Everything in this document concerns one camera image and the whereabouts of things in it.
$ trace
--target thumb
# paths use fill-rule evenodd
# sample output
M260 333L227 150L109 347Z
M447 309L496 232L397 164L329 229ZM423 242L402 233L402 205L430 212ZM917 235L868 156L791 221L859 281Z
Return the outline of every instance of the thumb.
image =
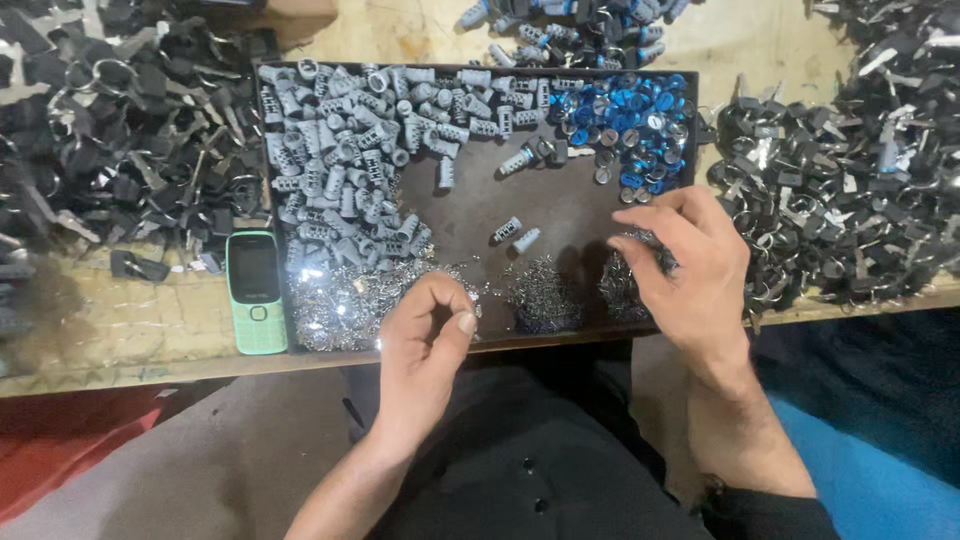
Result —
M430 369L452 378L467 357L467 348L476 327L477 318L472 310L454 313L433 340L430 356L427 357Z
M634 272L636 285L640 287L641 291L644 289L664 289L668 286L667 278L661 272L653 250L643 245L642 242L632 236L618 234L611 236L607 240L607 244L620 252L620 255L626 259L630 269Z

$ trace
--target person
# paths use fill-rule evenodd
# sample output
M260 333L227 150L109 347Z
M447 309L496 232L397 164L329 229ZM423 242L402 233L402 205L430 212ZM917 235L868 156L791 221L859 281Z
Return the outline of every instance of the person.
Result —
M473 305L449 276L430 273L381 325L369 432L307 498L287 540L837 538L748 359L750 251L730 218L693 186L613 220L652 231L680 264L666 276L634 238L608 242L692 373L689 445L712 479L702 521L663 491L662 459L602 370L550 379L590 365L590 348L460 369Z

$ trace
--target left hand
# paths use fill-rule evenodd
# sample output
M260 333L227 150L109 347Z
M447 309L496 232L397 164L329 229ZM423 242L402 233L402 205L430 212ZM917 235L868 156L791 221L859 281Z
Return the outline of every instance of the left hand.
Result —
M440 422L476 324L469 295L443 272L423 276L383 319L371 436L396 457L412 457Z

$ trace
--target black sleeve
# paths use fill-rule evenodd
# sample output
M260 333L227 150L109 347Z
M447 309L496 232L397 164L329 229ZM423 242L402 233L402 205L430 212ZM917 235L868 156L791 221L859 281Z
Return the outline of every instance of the black sleeve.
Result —
M827 510L816 499L784 497L727 487L709 497L704 524L717 540L839 540Z

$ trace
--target phone button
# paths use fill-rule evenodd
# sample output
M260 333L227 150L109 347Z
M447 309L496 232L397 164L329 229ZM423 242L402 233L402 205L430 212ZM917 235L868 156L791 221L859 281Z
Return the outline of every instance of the phone button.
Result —
M250 318L256 322L267 320L267 309L264 306L254 306L250 308Z

